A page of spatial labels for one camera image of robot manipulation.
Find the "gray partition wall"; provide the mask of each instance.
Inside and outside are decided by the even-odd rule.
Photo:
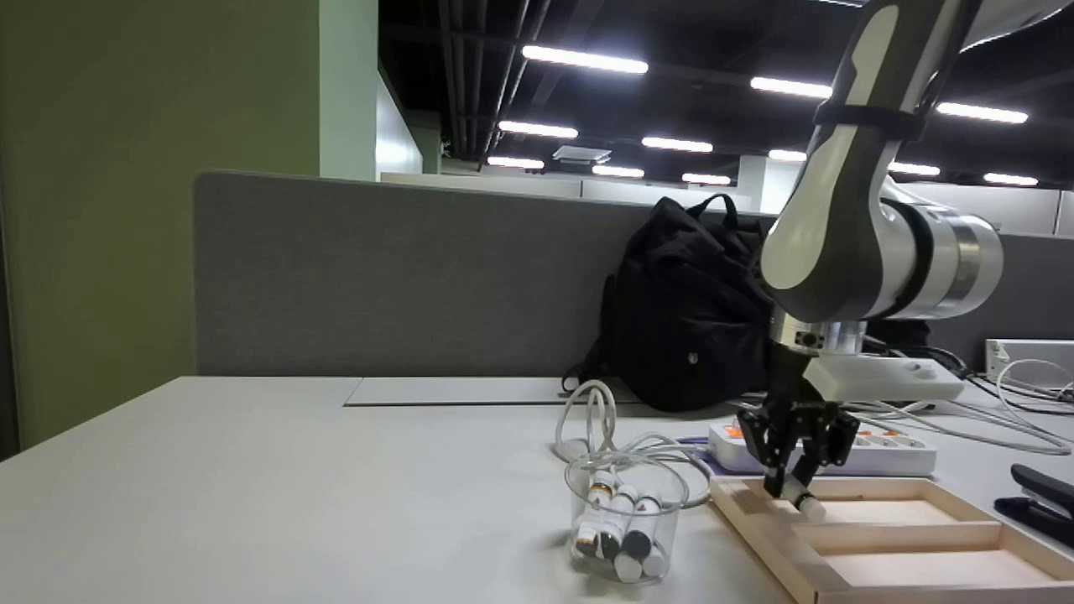
[[[643,221],[588,206],[209,175],[196,200],[197,369],[232,375],[558,375],[599,334]],[[934,343],[1074,334],[1074,241],[1006,239],[1006,277]]]

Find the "wooden board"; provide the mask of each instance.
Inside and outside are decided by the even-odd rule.
[[[799,604],[1071,604],[1074,562],[927,480],[818,480],[821,523],[760,480],[710,503]]]

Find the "black ceiling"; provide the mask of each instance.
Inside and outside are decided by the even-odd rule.
[[[738,154],[804,149],[814,102],[765,97],[748,77],[829,82],[860,10],[821,0],[389,0],[378,6],[381,70],[406,113],[436,112],[452,158],[536,154],[553,140],[500,136],[497,119],[578,125],[585,149],[611,149],[647,179],[735,172]],[[511,66],[522,39],[619,51],[647,77],[545,63]],[[934,119],[903,161],[942,166],[945,181],[1025,172],[1074,185],[1074,13],[964,53],[951,102],[1031,112],[1031,125]],[[709,136],[710,158],[643,151],[643,135]]]

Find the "ceiling light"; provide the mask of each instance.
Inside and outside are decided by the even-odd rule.
[[[988,172],[983,181],[988,185],[1011,185],[1011,189],[1038,189],[1038,179],[1031,179],[1031,175]]]
[[[832,86],[818,82],[752,77],[748,86],[765,93],[814,97],[814,102],[832,97]]]
[[[903,161],[892,161],[885,172],[892,172],[892,175],[940,179],[940,166],[903,166]]]
[[[594,175],[605,175],[605,179],[643,179],[642,169],[632,169],[632,166],[594,166]]]
[[[578,130],[564,126],[564,125],[536,125],[536,120],[500,120],[500,130],[508,135],[522,135],[522,136],[559,136],[559,140],[575,140]]]
[[[729,175],[684,172],[682,181],[684,181],[684,185],[709,185],[709,189],[731,189],[731,179],[729,179]]]
[[[522,57],[536,59],[536,63],[567,63],[567,66],[585,66],[585,70],[647,75],[643,59],[615,57],[615,53],[585,53],[585,51],[567,51],[567,48],[528,44]]]
[[[802,166],[808,154],[795,151],[795,149],[771,149],[770,161],[789,161],[789,166]]]
[[[684,140],[684,136],[642,136],[642,149],[710,154],[710,140]]]
[[[1026,125],[1026,112],[1011,112],[1011,107],[983,107],[983,103],[951,103],[942,102],[938,113],[945,119],[964,119],[964,120],[998,120],[998,125]]]
[[[545,161],[540,161],[540,158],[491,154],[491,166],[497,166],[497,169],[516,169],[516,172],[545,172]]]

